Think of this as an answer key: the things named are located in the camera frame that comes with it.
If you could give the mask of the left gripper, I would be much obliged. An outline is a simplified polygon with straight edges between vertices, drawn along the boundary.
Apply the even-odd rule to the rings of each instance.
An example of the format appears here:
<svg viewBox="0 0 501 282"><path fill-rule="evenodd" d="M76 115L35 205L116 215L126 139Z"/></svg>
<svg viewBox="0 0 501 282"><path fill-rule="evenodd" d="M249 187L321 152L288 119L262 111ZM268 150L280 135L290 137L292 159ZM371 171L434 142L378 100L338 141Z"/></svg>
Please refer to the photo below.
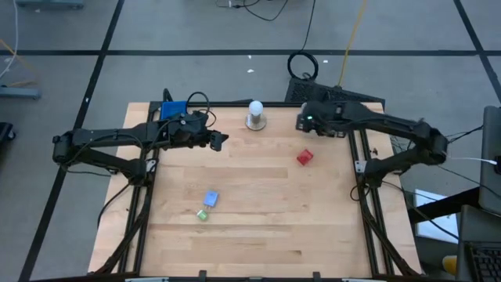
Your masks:
<svg viewBox="0 0 501 282"><path fill-rule="evenodd" d="M209 130L207 128L208 119L208 114L198 110L191 114L176 114L171 117L166 129L166 148L204 147L211 141L211 149L217 152L221 151L221 141L226 141L229 136Z"/></svg>

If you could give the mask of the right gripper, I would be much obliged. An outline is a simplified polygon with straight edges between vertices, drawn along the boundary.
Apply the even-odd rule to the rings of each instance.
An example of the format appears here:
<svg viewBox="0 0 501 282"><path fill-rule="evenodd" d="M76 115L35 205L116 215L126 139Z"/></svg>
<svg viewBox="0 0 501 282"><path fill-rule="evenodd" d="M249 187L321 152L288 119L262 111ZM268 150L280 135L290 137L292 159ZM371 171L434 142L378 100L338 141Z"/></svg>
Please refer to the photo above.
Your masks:
<svg viewBox="0 0 501 282"><path fill-rule="evenodd" d="M319 101L305 102L297 115L296 129L306 133L313 131L318 136L344 138L347 132L335 129L340 117L335 106Z"/></svg>

